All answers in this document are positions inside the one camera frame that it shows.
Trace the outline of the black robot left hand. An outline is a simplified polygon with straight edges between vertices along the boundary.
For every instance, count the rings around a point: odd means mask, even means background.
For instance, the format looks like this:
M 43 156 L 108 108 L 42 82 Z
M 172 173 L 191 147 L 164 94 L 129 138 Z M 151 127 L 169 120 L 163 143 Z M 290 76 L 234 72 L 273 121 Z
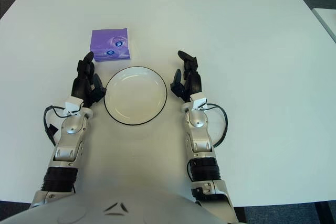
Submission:
M 95 73 L 93 61 L 94 53 L 90 51 L 82 60 L 78 61 L 77 77 L 73 81 L 71 95 L 83 100 L 83 107 L 90 108 L 99 102 L 106 94 L 106 88 Z

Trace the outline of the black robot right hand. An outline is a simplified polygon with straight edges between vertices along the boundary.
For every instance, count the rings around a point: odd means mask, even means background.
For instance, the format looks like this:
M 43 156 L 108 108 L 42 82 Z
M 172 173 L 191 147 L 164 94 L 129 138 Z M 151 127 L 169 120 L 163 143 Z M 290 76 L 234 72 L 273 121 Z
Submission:
M 173 82 L 170 84 L 171 91 L 184 102 L 190 102 L 192 94 L 202 92 L 201 76 L 197 72 L 197 58 L 179 50 L 178 56 L 184 61 L 183 79 L 185 83 L 181 83 L 182 72 L 177 69 Z

